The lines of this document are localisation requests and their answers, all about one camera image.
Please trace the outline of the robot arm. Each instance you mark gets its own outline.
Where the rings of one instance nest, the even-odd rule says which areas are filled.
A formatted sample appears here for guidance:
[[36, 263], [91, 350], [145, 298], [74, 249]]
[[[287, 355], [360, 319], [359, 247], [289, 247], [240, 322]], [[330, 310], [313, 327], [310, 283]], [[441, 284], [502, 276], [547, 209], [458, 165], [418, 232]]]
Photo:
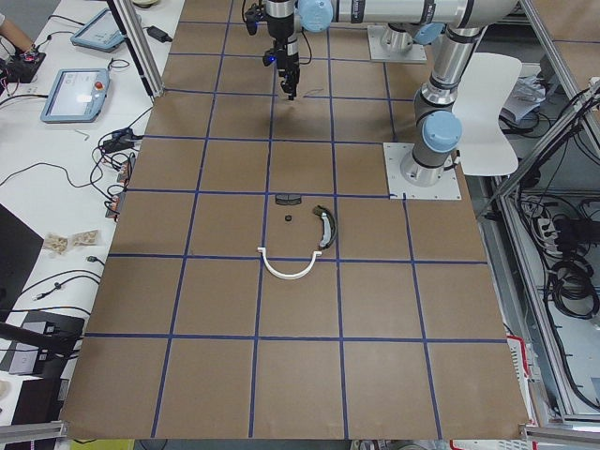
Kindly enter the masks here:
[[[442, 23], [369, 25], [367, 36], [370, 57], [380, 62], [425, 62], [424, 47], [431, 44], [444, 28]], [[303, 34], [305, 28], [301, 25], [285, 25], [284, 29], [292, 33], [285, 38], [274, 38], [273, 48], [264, 53], [262, 60], [266, 67], [272, 63], [276, 64], [281, 88], [288, 95], [288, 99], [293, 100], [297, 96], [301, 65], [296, 32]]]
[[259, 1], [242, 14], [249, 34], [265, 23], [272, 47], [262, 57], [275, 65], [282, 90], [297, 95], [298, 34], [320, 33], [332, 23], [367, 24], [380, 31], [383, 50], [405, 53], [433, 45], [435, 53], [413, 101], [415, 142], [400, 163], [414, 186], [435, 185], [457, 149], [462, 125], [453, 113], [458, 86], [486, 28], [515, 8], [513, 1]]

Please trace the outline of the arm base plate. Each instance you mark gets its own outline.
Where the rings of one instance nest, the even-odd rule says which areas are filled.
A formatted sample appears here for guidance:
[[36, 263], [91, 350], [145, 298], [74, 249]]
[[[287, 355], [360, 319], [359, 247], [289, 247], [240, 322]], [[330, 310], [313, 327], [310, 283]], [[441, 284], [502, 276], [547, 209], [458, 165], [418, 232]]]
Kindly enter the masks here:
[[369, 25], [367, 38], [372, 61], [401, 64], [425, 64], [427, 61], [424, 46], [415, 43], [407, 31], [391, 23]]
[[413, 144], [385, 142], [384, 163], [392, 200], [459, 201], [458, 178], [448, 157], [439, 168], [420, 166], [413, 159]]

